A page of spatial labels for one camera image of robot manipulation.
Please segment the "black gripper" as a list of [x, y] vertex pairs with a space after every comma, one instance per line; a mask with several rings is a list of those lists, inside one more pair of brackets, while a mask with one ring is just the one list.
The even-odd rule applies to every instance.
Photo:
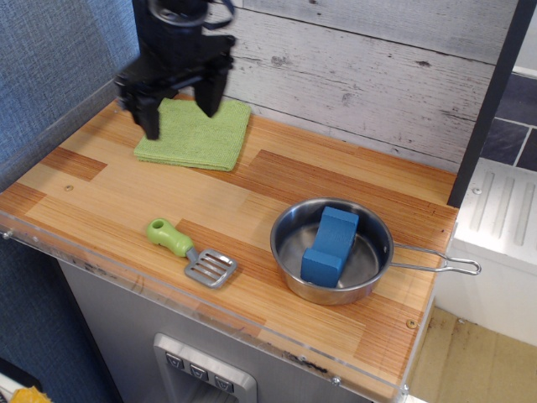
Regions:
[[171, 90], [194, 87], [197, 106], [209, 118], [219, 109], [232, 68], [231, 35], [204, 35], [203, 23], [172, 24], [151, 12], [135, 13], [139, 57], [115, 80], [119, 104], [148, 140], [159, 139], [159, 103]]

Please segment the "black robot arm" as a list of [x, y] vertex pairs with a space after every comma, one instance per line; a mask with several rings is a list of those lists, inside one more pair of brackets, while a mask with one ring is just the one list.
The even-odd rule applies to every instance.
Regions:
[[134, 1], [139, 56], [115, 79], [118, 101], [146, 138], [159, 138], [159, 105], [178, 90], [193, 87], [201, 111], [212, 117], [220, 106], [232, 68], [231, 35], [205, 35], [235, 17], [231, 1], [223, 1], [229, 17], [207, 20], [209, 1]]

